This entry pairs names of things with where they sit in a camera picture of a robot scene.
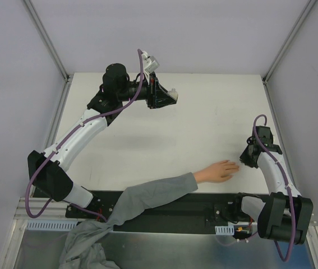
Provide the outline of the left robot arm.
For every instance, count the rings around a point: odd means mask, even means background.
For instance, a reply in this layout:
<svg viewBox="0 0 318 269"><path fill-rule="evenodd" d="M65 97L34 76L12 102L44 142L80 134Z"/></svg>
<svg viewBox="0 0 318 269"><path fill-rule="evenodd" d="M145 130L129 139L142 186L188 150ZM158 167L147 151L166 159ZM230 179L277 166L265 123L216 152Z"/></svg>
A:
<svg viewBox="0 0 318 269"><path fill-rule="evenodd" d="M124 65L109 65L99 92L74 126L42 153L33 151L29 154L27 161L33 185L56 202L78 205L78 211L84 217L94 217L98 205L93 201L93 194L74 183L67 171L81 150L119 116L123 103L144 100L150 109L177 103L178 93L166 90L159 83L155 68L154 64L145 66L143 74L130 81Z"/></svg>

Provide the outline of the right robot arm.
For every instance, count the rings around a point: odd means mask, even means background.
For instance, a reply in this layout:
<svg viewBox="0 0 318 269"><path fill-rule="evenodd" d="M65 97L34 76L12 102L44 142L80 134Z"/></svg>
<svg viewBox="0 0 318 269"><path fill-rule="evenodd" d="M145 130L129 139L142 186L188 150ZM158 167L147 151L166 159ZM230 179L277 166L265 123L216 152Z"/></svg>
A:
<svg viewBox="0 0 318 269"><path fill-rule="evenodd" d="M303 244L314 206L311 199L303 197L292 184L280 146L274 144L269 127L254 128L240 161L261 170L269 197L264 201L256 195L243 194L241 202L232 206L232 216L238 221L251 217L257 222L261 238L287 243L291 239L294 216L294 244Z"/></svg>

